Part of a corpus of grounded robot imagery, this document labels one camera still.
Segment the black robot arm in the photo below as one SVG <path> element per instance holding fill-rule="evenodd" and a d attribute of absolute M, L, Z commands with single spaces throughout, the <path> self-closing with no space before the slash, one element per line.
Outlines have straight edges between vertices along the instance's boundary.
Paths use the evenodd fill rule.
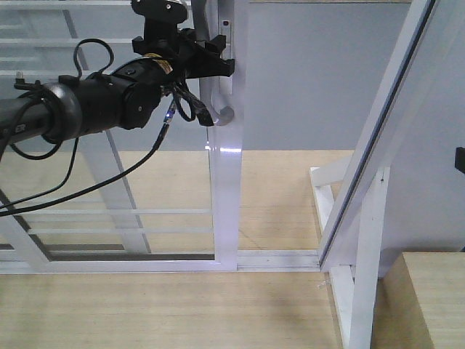
<path fill-rule="evenodd" d="M 84 78 L 78 69 L 77 76 L 61 75 L 45 84 L 18 78 L 15 89 L 23 95 L 1 101 L 1 144 L 41 136 L 57 145 L 113 127 L 143 128 L 165 96 L 173 98 L 167 121 L 180 113 L 185 121 L 214 125 L 186 81 L 233 74 L 235 61 L 221 57 L 226 36 L 198 39 L 191 28 L 146 20 L 145 35 L 134 38 L 132 46 L 139 57 L 110 74 L 99 69 Z"/>

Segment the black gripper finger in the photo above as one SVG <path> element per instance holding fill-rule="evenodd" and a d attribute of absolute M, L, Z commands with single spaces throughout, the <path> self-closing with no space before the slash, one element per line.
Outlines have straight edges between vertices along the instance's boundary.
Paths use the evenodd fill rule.
<path fill-rule="evenodd" d="M 215 55 L 196 54 L 188 61 L 185 70 L 187 79 L 230 77 L 235 72 L 235 60 L 223 60 Z"/>
<path fill-rule="evenodd" d="M 226 48 L 226 36 L 217 35 L 212 39 L 198 39 L 196 44 L 201 46 L 207 53 L 221 57 Z"/>

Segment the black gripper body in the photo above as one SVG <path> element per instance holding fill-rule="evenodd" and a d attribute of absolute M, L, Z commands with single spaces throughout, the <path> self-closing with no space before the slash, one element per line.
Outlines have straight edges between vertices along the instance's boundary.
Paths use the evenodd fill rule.
<path fill-rule="evenodd" d="M 144 35 L 132 40 L 140 58 L 131 63 L 131 80 L 167 86 L 201 78 L 203 47 L 195 39 L 193 29 L 179 30 L 175 24 L 146 21 Z"/>

